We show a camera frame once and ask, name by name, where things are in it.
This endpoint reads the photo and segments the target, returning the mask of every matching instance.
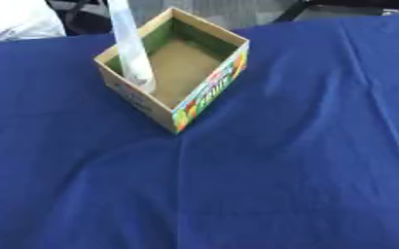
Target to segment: open cardboard box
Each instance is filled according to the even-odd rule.
[[[123,78],[116,46],[95,58],[105,84],[170,131],[183,130],[245,69],[249,41],[170,8],[139,28],[157,88]]]

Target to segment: white clothing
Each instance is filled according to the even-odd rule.
[[[0,41],[64,36],[45,0],[0,0]]]

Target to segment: table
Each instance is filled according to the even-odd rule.
[[[103,86],[110,35],[0,43],[0,248],[399,249],[399,16],[239,33],[179,136]]]

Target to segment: chair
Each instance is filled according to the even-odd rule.
[[[68,35],[107,33],[112,30],[107,0],[49,2],[62,19]]]
[[[376,15],[391,15],[399,11],[399,0],[298,0],[273,22],[290,21],[312,7],[364,8]]]

